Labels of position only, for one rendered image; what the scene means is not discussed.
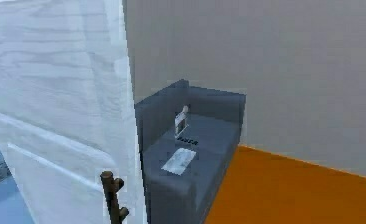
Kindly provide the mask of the grey-blue sofa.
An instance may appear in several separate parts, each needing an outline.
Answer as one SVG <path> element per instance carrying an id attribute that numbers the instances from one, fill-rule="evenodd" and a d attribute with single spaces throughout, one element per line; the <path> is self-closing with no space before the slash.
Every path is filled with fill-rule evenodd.
<path id="1" fill-rule="evenodd" d="M 135 104 L 147 224 L 204 224 L 240 142 L 246 96 L 181 79 Z M 174 119 L 189 106 L 198 146 L 175 140 Z M 179 148 L 196 152 L 182 175 L 162 166 Z"/>

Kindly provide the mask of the white room door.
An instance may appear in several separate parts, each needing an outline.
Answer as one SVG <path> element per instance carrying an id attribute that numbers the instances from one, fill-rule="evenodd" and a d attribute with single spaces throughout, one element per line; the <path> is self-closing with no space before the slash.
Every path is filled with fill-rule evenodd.
<path id="1" fill-rule="evenodd" d="M 0 150 L 35 224 L 146 224 L 123 0 L 0 0 Z"/>

